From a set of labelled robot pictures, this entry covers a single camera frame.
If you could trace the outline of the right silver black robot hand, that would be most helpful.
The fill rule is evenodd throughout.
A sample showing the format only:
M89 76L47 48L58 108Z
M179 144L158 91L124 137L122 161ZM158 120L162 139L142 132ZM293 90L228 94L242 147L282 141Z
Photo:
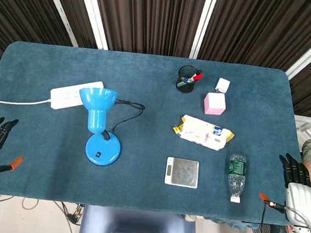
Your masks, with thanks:
M311 230L311 178L308 169L290 154L279 156L285 182L285 204L269 199L260 193L263 203L282 214L289 223Z

